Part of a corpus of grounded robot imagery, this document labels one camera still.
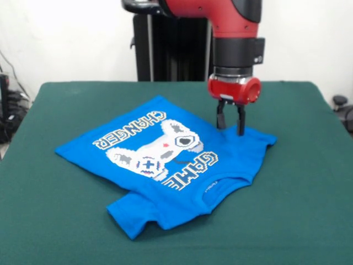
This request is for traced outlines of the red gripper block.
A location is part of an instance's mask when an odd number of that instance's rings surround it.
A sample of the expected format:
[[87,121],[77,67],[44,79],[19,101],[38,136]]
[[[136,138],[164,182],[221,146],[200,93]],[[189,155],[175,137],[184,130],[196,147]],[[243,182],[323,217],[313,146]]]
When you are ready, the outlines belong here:
[[225,78],[211,75],[208,79],[208,92],[213,98],[219,99],[216,110],[217,129],[226,128],[223,110],[226,104],[225,100],[230,100],[237,104],[237,134],[238,136],[243,136],[245,130],[245,107],[241,104],[257,101],[261,92],[260,80],[255,77]]

